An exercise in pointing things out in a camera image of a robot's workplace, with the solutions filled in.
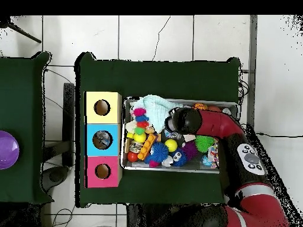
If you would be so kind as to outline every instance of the shape sorter box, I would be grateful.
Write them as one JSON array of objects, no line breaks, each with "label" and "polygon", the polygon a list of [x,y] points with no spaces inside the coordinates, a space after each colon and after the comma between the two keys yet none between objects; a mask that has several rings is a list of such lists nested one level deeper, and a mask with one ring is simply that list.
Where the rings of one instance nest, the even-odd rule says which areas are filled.
[{"label": "shape sorter box", "polygon": [[[102,115],[96,108],[103,109],[97,106],[101,100],[108,108]],[[85,105],[85,187],[117,187],[122,178],[120,166],[121,96],[117,92],[85,92]],[[100,134],[105,132],[109,137],[101,140],[96,136],[97,132]],[[102,142],[103,148],[105,145],[107,147],[104,149],[99,147],[100,145],[97,147],[96,142],[100,142],[100,145]],[[107,167],[106,177],[98,177],[98,166]]]},{"label": "shape sorter box", "polygon": [[[120,124],[122,111],[122,97],[118,92],[85,92],[86,122],[88,124]],[[107,104],[107,112],[98,115],[95,111],[99,100]]]}]

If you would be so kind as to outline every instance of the light blue cloth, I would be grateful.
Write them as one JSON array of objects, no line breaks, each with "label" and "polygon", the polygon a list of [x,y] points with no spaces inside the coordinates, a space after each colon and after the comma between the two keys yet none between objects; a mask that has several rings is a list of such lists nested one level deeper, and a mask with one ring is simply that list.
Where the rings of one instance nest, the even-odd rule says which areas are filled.
[{"label": "light blue cloth", "polygon": [[147,95],[134,104],[134,109],[144,108],[146,110],[145,116],[149,118],[149,124],[153,125],[157,133],[161,133],[165,128],[165,119],[169,116],[169,111],[177,107],[183,107],[183,105],[169,102],[155,95]]}]

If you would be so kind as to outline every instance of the purple bowl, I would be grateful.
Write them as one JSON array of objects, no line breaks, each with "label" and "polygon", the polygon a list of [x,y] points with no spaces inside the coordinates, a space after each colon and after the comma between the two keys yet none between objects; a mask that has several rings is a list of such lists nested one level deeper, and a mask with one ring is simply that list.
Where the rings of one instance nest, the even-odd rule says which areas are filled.
[{"label": "purple bowl", "polygon": [[0,131],[0,170],[13,166],[19,157],[17,140],[6,131]]}]

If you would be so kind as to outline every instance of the green spiky ball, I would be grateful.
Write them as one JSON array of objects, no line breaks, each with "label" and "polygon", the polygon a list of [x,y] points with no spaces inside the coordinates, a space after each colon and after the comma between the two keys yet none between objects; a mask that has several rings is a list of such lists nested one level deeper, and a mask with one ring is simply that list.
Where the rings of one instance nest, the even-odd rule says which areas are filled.
[{"label": "green spiky ball", "polygon": [[135,133],[138,135],[141,135],[145,132],[145,128],[141,128],[141,127],[136,127],[135,128]]},{"label": "green spiky ball", "polygon": [[196,136],[195,144],[198,151],[206,153],[208,148],[215,143],[215,139],[208,136]]}]

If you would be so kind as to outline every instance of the pink box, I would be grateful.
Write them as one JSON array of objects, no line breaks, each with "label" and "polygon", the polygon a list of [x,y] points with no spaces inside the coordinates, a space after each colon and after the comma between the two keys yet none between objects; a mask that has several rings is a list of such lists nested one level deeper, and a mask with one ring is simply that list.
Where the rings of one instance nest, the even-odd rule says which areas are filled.
[{"label": "pink box", "polygon": [[[118,187],[122,177],[122,168],[120,167],[118,156],[87,158],[87,188]],[[100,164],[106,164],[110,169],[109,176],[105,179],[100,179],[96,175],[96,167]]]}]

